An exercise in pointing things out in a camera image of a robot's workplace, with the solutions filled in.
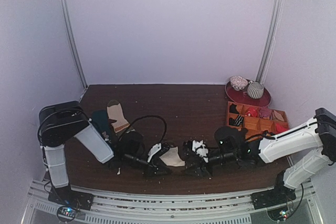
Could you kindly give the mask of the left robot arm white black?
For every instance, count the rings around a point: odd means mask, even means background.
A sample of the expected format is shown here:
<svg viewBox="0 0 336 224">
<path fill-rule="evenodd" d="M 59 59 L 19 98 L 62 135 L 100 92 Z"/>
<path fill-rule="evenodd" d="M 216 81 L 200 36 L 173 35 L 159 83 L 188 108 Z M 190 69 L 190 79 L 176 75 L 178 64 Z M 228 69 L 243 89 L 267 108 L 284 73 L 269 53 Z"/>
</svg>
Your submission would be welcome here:
<svg viewBox="0 0 336 224">
<path fill-rule="evenodd" d="M 161 160 L 159 153 L 169 149 L 159 141 L 149 151 L 147 160 L 143 136 L 124 118 L 121 104 L 113 100 L 106 110 L 88 117 L 79 102 L 70 101 L 42 108 L 38 115 L 37 138 L 43 159 L 49 171 L 55 196 L 64 205 L 71 205 L 76 197 L 70 190 L 66 168 L 65 143 L 77 139 L 102 164 L 115 164 L 129 160 L 144 166 L 145 175 L 170 174 L 171 170 Z"/>
</svg>

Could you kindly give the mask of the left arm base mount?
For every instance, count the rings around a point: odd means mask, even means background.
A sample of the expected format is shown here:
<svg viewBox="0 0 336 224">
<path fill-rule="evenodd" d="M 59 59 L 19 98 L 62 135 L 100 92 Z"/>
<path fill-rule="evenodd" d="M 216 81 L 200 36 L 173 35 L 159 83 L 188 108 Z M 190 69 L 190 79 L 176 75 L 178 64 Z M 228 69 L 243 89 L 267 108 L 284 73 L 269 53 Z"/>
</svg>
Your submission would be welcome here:
<svg viewBox="0 0 336 224">
<path fill-rule="evenodd" d="M 93 198 L 93 194 L 72 190 L 70 186 L 52 187 L 48 196 L 48 200 L 51 202 L 83 210 L 91 209 Z"/>
</svg>

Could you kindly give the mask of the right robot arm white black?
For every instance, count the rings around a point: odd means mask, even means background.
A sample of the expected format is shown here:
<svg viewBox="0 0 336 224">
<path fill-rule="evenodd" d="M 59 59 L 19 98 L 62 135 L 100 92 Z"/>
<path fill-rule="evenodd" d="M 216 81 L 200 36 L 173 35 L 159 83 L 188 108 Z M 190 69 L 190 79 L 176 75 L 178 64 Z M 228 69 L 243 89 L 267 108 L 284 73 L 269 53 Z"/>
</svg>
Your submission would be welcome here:
<svg viewBox="0 0 336 224">
<path fill-rule="evenodd" d="M 306 123 L 279 134 L 264 131 L 247 137 L 247 129 L 222 126 L 214 134 L 217 148 L 207 147 L 202 141 L 184 142 L 188 157 L 185 173 L 211 177 L 213 166 L 229 160 L 235 160 L 240 167 L 254 167 L 309 149 L 298 163 L 277 175 L 269 199 L 279 204 L 306 179 L 335 163 L 335 115 L 325 108 L 315 113 Z"/>
</svg>

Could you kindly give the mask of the cream white sock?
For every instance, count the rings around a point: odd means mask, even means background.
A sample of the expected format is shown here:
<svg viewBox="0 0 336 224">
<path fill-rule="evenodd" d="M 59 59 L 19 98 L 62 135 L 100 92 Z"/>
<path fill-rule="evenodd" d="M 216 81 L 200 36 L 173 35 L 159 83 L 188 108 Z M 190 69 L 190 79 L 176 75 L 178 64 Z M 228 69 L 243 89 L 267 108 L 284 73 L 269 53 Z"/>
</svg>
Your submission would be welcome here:
<svg viewBox="0 0 336 224">
<path fill-rule="evenodd" d="M 170 148 L 166 153 L 159 158 L 166 166 L 182 167 L 185 166 L 185 162 L 179 156 L 178 147 Z"/>
</svg>

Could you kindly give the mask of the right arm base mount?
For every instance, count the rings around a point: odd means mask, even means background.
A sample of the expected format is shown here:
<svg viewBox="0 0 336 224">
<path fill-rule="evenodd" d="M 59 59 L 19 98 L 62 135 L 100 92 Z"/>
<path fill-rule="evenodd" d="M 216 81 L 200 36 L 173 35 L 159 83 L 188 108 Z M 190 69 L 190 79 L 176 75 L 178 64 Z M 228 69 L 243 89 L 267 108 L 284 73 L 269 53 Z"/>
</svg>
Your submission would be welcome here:
<svg viewBox="0 0 336 224">
<path fill-rule="evenodd" d="M 295 189 L 287 188 L 283 183 L 275 185 L 273 189 L 251 194 L 255 210 L 285 204 L 288 199 L 296 199 Z"/>
</svg>

